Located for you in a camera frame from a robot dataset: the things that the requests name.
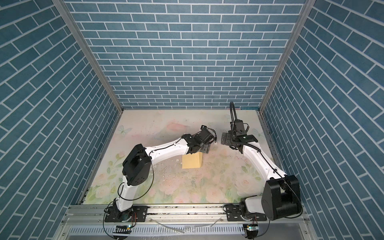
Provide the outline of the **yellow envelope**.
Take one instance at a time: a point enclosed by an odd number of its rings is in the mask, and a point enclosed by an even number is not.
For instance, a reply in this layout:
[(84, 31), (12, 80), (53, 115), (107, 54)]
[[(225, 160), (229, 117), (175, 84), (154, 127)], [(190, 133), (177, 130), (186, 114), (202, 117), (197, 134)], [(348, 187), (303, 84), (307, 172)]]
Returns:
[(203, 153), (182, 155), (182, 169), (196, 169), (202, 166)]

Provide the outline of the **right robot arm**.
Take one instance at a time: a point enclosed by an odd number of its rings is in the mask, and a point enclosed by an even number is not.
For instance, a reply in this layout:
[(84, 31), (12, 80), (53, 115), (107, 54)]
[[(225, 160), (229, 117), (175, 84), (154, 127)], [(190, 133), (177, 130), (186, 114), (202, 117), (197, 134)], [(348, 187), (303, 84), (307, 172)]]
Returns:
[(265, 180), (261, 196), (241, 200), (245, 215), (264, 214), (273, 221), (293, 219), (303, 214), (300, 183), (296, 176), (288, 176), (269, 157), (253, 135), (248, 135), (242, 120), (232, 120), (231, 129), (222, 134), (221, 144), (238, 150), (256, 168)]

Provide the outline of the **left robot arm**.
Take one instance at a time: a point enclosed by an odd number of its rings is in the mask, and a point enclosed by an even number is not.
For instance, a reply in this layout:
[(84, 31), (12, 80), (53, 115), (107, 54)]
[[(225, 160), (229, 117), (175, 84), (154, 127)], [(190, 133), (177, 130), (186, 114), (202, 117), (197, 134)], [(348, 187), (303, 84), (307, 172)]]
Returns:
[(209, 152), (210, 145), (217, 141), (215, 130), (202, 125), (196, 134), (184, 134), (180, 138), (154, 147), (138, 144), (123, 161), (123, 182), (118, 188), (114, 208), (124, 212), (132, 208), (138, 186), (144, 183), (150, 170), (161, 161), (181, 155)]

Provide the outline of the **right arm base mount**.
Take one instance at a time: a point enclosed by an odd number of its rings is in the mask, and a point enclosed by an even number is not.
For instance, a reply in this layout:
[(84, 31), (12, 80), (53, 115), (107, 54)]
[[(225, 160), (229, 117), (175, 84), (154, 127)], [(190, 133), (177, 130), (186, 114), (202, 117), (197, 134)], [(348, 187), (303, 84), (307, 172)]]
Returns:
[(226, 214), (228, 222), (239, 222), (239, 221), (248, 221), (248, 222), (258, 222), (258, 221), (267, 221), (267, 216), (262, 213), (249, 213), (245, 206), (243, 205), (234, 205), (234, 204), (224, 204), (222, 206), (223, 211)]

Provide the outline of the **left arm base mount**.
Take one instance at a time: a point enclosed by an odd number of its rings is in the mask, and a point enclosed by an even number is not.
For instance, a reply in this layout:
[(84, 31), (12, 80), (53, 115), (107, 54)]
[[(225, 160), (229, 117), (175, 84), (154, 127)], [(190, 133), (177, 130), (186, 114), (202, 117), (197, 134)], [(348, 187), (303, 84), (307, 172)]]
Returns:
[(105, 210), (104, 221), (107, 223), (124, 223), (124, 222), (145, 222), (147, 217), (148, 207), (147, 206), (135, 206), (133, 205), (130, 209), (120, 212), (118, 208), (113, 205)]

